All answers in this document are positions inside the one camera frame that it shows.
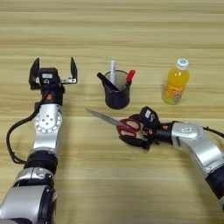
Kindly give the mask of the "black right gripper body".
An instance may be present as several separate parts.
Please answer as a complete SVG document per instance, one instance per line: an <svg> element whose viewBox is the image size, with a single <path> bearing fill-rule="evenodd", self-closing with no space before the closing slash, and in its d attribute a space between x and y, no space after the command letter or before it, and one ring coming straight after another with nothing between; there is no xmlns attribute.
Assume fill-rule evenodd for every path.
<svg viewBox="0 0 224 224"><path fill-rule="evenodd" d="M143 134L151 143L172 144L173 123L160 123L154 127L144 127Z"/></svg>

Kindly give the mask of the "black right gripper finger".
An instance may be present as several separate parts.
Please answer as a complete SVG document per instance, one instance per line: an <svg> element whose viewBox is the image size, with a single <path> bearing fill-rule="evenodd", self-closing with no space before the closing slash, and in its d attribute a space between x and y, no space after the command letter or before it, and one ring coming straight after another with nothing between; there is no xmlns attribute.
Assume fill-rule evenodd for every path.
<svg viewBox="0 0 224 224"><path fill-rule="evenodd" d="M131 116L129 117L129 119L135 120L135 121L137 121L137 122L139 122L139 123L141 123L141 122L143 121L142 118L141 118L141 116L140 116L139 114L131 115Z"/></svg>
<svg viewBox="0 0 224 224"><path fill-rule="evenodd" d="M141 147L142 149L146 151L150 149L152 144L151 140L144 141L140 138L130 136L130 135L121 135L120 139L123 140L126 144L136 146L136 147Z"/></svg>

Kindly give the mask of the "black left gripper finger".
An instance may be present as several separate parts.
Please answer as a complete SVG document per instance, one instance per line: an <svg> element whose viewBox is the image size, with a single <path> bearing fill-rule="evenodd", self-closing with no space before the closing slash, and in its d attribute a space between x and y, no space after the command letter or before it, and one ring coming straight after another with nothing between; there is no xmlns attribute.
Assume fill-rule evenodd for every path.
<svg viewBox="0 0 224 224"><path fill-rule="evenodd" d="M70 69L71 69L71 75L73 77L73 79L76 79L78 78L78 69L77 69L77 66L74 62L74 58L71 57L71 62L70 62Z"/></svg>
<svg viewBox="0 0 224 224"><path fill-rule="evenodd" d="M39 89L40 85L36 82L39 71L39 58L36 58L31 66L30 75L29 75L29 84L31 89Z"/></svg>

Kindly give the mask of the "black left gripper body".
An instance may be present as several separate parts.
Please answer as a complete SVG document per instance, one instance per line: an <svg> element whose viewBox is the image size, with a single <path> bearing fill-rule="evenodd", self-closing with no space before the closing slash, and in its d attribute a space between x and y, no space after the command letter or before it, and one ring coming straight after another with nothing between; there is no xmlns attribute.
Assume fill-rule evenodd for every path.
<svg viewBox="0 0 224 224"><path fill-rule="evenodd" d="M76 84L76 79L62 79L56 83L46 83L40 90L42 94L42 104L63 104L63 94L65 93L65 85Z"/></svg>

